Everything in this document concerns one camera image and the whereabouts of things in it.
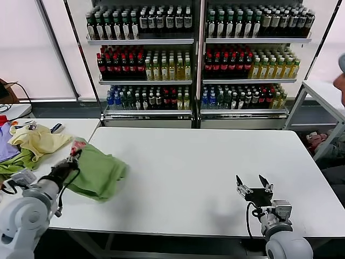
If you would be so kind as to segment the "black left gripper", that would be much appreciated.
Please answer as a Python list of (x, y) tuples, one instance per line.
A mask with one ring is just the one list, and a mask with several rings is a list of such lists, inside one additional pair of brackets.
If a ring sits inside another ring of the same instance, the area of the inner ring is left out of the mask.
[(81, 149), (73, 151), (72, 155), (69, 155), (66, 159), (51, 168), (50, 177), (56, 184), (64, 183), (70, 173), (79, 168), (79, 158), (81, 153)]

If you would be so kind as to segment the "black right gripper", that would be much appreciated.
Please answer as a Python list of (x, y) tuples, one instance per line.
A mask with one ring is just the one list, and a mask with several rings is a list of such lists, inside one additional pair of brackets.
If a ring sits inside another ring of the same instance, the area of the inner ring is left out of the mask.
[(256, 207), (268, 207), (272, 205), (272, 192), (273, 184), (270, 184), (268, 180), (259, 175), (259, 179), (264, 188), (249, 189), (243, 184), (242, 180), (236, 175), (237, 192), (246, 201), (253, 202)]

